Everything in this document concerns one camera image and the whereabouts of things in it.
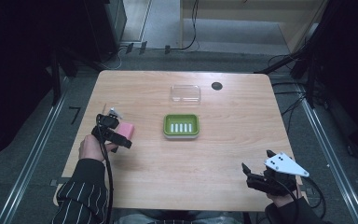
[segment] metal track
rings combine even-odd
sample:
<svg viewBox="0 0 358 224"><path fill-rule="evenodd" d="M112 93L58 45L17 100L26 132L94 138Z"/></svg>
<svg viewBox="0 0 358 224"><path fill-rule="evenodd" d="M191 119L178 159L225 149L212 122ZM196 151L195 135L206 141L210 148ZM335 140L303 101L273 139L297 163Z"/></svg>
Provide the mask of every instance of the metal track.
<svg viewBox="0 0 358 224"><path fill-rule="evenodd" d="M305 91L302 86L296 85L299 91ZM324 127L319 121L318 115L314 109L310 107L307 101L302 101L303 108L310 120L310 125L316 134L316 137L322 147L322 152L330 165L333 177L337 181L339 190L341 191L342 197L348 206L354 223L358 224L358 197L354 191L351 182L347 178L344 169L335 153L335 150L330 144L330 141L324 131Z"/></svg>
<svg viewBox="0 0 358 224"><path fill-rule="evenodd" d="M54 126L54 123L60 114L62 109L63 102L69 87L70 80L68 77L65 77L62 85L62 96L59 99L58 103L50 109L48 117L43 124L43 127L36 138L34 146L28 156L27 161L22 167L21 173L17 178L16 183L11 189L4 208L0 214L0 224L11 223L14 214L17 211L21 198L30 182L31 176L34 173L34 169L39 162L40 155L45 147L48 137L51 133L51 129Z"/></svg>

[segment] person's right hand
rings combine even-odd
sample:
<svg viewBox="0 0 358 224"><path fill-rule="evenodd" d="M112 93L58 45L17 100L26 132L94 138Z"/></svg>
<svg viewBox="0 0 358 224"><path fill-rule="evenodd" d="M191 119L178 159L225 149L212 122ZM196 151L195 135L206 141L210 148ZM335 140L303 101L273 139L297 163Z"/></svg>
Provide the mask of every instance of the person's right hand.
<svg viewBox="0 0 358 224"><path fill-rule="evenodd" d="M109 152L117 145L113 143L105 144L106 150ZM79 159L94 159L97 161L104 161L103 153L101 152L100 143L94 135L86 135L80 144Z"/></svg>
<svg viewBox="0 0 358 224"><path fill-rule="evenodd" d="M302 197L300 186L298 184L297 184L297 190L294 190L293 194L295 195L295 197L298 196L297 197L298 199ZM293 201L293 198L290 194L286 194L285 196L275 196L275 195L267 194L267 197L271 199L277 207L285 206Z"/></svg>

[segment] green tray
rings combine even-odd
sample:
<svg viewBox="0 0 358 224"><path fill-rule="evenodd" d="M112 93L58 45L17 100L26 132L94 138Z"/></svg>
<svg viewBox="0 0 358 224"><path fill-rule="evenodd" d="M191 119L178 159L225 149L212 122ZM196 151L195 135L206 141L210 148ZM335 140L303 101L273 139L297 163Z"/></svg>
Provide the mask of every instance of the green tray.
<svg viewBox="0 0 358 224"><path fill-rule="evenodd" d="M163 129L167 138L197 138L200 131L199 117L194 114L168 114L164 118Z"/></svg>

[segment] pink sponge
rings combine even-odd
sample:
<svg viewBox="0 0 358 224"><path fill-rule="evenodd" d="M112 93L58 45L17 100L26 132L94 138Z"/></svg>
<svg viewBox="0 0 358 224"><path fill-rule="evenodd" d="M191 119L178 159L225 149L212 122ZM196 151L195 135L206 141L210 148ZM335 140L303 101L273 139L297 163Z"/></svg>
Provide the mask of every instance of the pink sponge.
<svg viewBox="0 0 358 224"><path fill-rule="evenodd" d="M127 140L131 140L134 129L135 127L133 126L133 124L120 122L120 125L118 125L117 128L117 133L126 137Z"/></svg>

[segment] black round hole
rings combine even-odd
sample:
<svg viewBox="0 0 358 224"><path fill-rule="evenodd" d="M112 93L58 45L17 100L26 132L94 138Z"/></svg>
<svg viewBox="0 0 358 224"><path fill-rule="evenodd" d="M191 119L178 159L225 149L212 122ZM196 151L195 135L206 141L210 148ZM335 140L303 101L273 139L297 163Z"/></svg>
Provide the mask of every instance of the black round hole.
<svg viewBox="0 0 358 224"><path fill-rule="evenodd" d="M222 90L222 88L223 88L222 83L220 83L220 82L212 83L212 89L214 89L216 91L220 91L220 90Z"/></svg>

